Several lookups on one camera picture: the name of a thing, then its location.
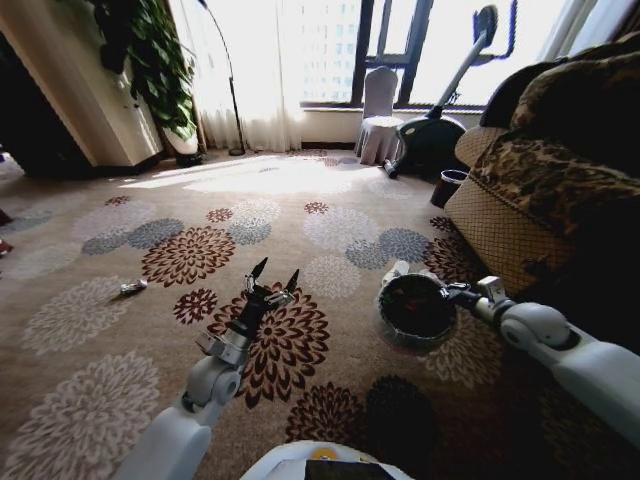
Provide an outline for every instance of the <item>sofa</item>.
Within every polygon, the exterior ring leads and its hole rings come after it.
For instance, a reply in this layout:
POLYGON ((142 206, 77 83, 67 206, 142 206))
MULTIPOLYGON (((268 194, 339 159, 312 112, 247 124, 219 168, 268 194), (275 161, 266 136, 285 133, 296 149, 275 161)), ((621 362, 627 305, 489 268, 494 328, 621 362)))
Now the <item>sofa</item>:
POLYGON ((639 112, 640 35, 527 67, 458 141, 469 178, 445 206, 509 295, 627 346, 603 318, 635 315, 639 112))

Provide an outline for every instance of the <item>floor lamp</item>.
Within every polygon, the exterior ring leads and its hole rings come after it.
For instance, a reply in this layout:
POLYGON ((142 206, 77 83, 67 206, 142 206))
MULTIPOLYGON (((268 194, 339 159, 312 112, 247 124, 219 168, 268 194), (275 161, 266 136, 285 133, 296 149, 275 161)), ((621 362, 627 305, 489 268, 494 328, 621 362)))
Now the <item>floor lamp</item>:
POLYGON ((224 40, 224 35, 222 35, 222 30, 220 30, 220 25, 218 25, 218 21, 216 17, 213 16, 213 12, 205 2, 205 0, 198 0, 198 2, 205 8, 216 28, 218 29, 218 33, 220 34, 220 39, 222 40, 222 45, 224 46, 224 52, 227 55, 227 65, 229 66, 229 89, 231 90, 231 98, 233 99, 233 111, 236 114, 236 126, 238 128, 238 137, 240 138, 240 148, 230 148, 229 155, 234 157, 244 155, 246 150, 244 149, 244 137, 242 135, 242 126, 240 125, 240 115, 238 115, 238 104, 236 102, 236 90, 233 86, 233 65, 231 65, 231 57, 229 56, 229 49, 227 48, 227 42, 224 40))

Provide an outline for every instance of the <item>white curtain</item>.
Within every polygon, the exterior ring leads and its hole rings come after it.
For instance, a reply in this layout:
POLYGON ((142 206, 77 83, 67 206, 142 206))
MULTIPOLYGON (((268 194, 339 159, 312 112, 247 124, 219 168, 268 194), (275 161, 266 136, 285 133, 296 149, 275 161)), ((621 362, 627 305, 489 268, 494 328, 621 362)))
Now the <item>white curtain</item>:
POLYGON ((538 59, 554 60, 611 40, 635 0, 566 0, 538 59))
POLYGON ((611 41, 634 3, 635 0, 598 0, 571 45, 569 54, 575 55, 585 48, 611 41))
MULTIPOLYGON (((194 98, 205 135, 218 148, 239 145, 229 68, 213 20, 197 0, 170 0, 178 36, 195 55, 194 98)), ((222 29, 245 141, 255 150, 301 146, 301 56, 295 0, 209 0, 222 29)))
POLYGON ((598 0, 567 0, 538 55, 538 60, 551 61, 567 55, 596 3, 598 0))

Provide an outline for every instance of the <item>small bin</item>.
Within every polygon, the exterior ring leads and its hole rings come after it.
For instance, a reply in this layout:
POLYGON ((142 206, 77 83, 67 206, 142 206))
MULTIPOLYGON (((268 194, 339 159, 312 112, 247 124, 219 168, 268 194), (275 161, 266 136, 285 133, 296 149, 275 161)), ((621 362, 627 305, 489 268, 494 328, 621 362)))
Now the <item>small bin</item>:
POLYGON ((431 195, 431 203, 436 207, 444 208, 451 195, 456 193, 462 182, 467 179, 468 173, 462 170, 444 170, 440 174, 440 180, 431 195))
POLYGON ((441 285, 425 275, 402 275, 387 283, 375 299, 374 326, 395 350, 424 356, 454 332, 455 307, 441 285))

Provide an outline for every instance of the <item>patterned carpet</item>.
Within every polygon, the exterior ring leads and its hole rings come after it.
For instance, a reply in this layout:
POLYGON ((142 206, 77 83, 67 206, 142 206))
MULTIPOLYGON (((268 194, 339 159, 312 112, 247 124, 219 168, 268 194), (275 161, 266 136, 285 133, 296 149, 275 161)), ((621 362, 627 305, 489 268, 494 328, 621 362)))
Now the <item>patterned carpet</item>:
POLYGON ((349 152, 87 182, 0 164, 15 218, 0 227, 15 246, 0 260, 2 478, 109 478, 181 391, 197 332, 242 309, 243 275, 265 256, 266 284, 301 269, 295 302, 261 325, 198 478, 238 478, 297 439, 416 478, 631 478, 637 452, 480 321, 461 313, 423 358, 376 335, 373 298, 395 259, 445 281, 483 274, 432 189, 349 152), (140 276, 145 291, 117 298, 140 276))

